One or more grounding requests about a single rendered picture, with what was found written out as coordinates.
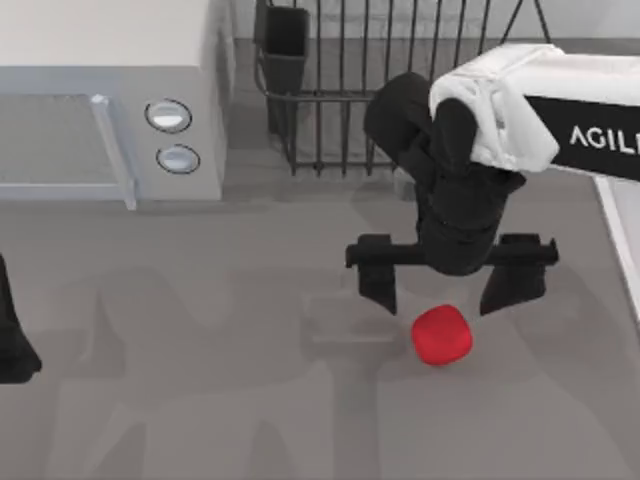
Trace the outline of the red rounded block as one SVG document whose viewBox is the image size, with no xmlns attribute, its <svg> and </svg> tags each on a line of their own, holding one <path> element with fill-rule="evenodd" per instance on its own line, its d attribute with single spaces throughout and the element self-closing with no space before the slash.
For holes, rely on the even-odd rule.
<svg viewBox="0 0 640 480">
<path fill-rule="evenodd" d="M 450 304 L 421 313 L 411 325 L 410 338 L 419 360 L 434 367 L 461 360 L 474 345 L 469 322 L 457 307 Z"/>
</svg>

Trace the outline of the small round microwave knob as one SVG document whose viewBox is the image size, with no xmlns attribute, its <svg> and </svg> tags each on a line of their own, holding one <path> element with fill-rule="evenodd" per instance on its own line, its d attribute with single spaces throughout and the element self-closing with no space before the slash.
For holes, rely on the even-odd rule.
<svg viewBox="0 0 640 480">
<path fill-rule="evenodd" d="M 189 175 L 195 172 L 201 164 L 199 154 L 183 144 L 159 149 L 155 158 L 160 168 L 173 175 Z"/>
</svg>

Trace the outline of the black cutlery holder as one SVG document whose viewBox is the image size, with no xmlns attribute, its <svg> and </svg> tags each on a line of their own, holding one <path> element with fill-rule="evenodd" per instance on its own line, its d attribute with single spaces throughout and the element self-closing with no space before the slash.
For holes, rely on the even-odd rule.
<svg viewBox="0 0 640 480">
<path fill-rule="evenodd" d="M 267 93 L 268 130 L 285 134 L 289 102 L 279 97 L 297 96 L 302 90 L 310 15 L 302 7 L 274 5 L 271 0 L 256 0 L 255 13 L 254 43 Z"/>
</svg>

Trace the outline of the large round microwave knob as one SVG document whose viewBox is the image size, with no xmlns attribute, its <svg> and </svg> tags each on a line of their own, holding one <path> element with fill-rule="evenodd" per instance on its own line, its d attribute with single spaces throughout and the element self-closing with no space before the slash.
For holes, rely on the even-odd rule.
<svg viewBox="0 0 640 480">
<path fill-rule="evenodd" d="M 193 120 L 189 108 L 173 99 L 163 99 L 147 104 L 144 116 L 152 128 L 168 134 L 187 130 Z"/>
</svg>

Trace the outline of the glass microwave door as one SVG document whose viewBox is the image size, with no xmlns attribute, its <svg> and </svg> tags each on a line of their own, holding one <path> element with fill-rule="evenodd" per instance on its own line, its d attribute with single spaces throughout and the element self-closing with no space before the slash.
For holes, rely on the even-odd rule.
<svg viewBox="0 0 640 480">
<path fill-rule="evenodd" d="M 123 201 L 93 95 L 0 93 L 0 201 Z"/>
</svg>

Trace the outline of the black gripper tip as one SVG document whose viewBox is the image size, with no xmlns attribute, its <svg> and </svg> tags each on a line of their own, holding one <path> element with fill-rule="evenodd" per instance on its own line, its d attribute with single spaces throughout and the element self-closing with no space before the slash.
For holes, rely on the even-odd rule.
<svg viewBox="0 0 640 480">
<path fill-rule="evenodd" d="M 41 369 L 42 361 L 19 322 L 0 254 L 0 385 L 26 384 Z"/>
</svg>

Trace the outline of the pale microwave oven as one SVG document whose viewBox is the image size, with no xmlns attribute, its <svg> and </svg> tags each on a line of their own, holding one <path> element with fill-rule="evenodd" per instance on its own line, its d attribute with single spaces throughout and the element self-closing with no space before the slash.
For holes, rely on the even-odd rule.
<svg viewBox="0 0 640 480">
<path fill-rule="evenodd" d="M 235 68 L 230 0 L 0 0 L 0 93 L 108 97 L 137 207 L 221 198 Z M 147 123 L 163 99 L 189 108 L 187 130 Z M 199 154 L 195 172 L 158 166 L 175 144 Z"/>
</svg>

